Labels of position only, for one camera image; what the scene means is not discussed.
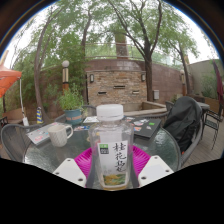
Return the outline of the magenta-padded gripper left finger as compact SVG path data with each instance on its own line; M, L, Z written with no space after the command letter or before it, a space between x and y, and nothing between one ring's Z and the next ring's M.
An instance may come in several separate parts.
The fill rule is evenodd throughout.
M53 174L78 186L86 187L91 170L91 162L92 151L88 148L75 158L66 158Z

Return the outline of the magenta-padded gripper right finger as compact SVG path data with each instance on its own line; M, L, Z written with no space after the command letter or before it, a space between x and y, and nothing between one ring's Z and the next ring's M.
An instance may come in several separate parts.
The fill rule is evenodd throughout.
M158 155L150 156L133 147L131 182L134 188L146 186L172 173L173 170Z

